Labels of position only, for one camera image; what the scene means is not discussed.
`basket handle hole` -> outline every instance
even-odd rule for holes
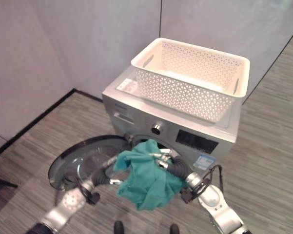
[[[236,81],[236,83],[235,83],[235,88],[234,88],[234,92],[233,92],[233,94],[236,93],[236,90],[237,90],[237,87],[238,87],[238,82],[239,82],[239,79],[237,79],[237,81]]]
[[[151,55],[144,63],[143,68],[146,67],[154,58],[154,55]]]

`perforated basket side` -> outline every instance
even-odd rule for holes
[[[162,41],[162,67],[228,89],[242,66],[234,56],[190,44]]]
[[[143,98],[217,122],[235,100],[234,97],[204,89],[145,70],[137,70],[139,92]]]

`white wall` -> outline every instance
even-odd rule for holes
[[[247,57],[247,95],[293,35],[293,0],[163,0],[161,37]]]
[[[100,98],[159,22],[160,0],[0,0],[0,136],[73,87]]]
[[[26,0],[0,0],[0,136],[10,139],[73,88]]]
[[[30,2],[74,87],[99,98],[159,36],[160,0]]]

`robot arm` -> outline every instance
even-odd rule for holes
[[[181,191],[182,199],[188,203],[198,197],[199,203],[205,208],[213,226],[221,234],[251,234],[237,213],[226,203],[223,192],[210,185],[208,178],[201,178],[193,172],[180,156],[172,158],[173,164],[158,161],[160,167],[186,181],[189,189]]]
[[[56,234],[69,219],[85,204],[95,205],[99,201],[99,194],[94,188],[101,184],[121,184],[118,179],[110,179],[106,176],[105,170],[111,166],[117,157],[113,157],[103,164],[100,170],[94,172],[90,178],[78,187],[67,191],[61,202],[50,210],[33,228],[26,234]]]

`sticker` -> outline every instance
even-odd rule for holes
[[[126,78],[116,89],[134,95],[137,94],[137,82]]]
[[[193,166],[205,171],[214,162],[215,162],[215,158],[208,155],[200,155],[199,158],[196,160],[196,162],[193,164]]]

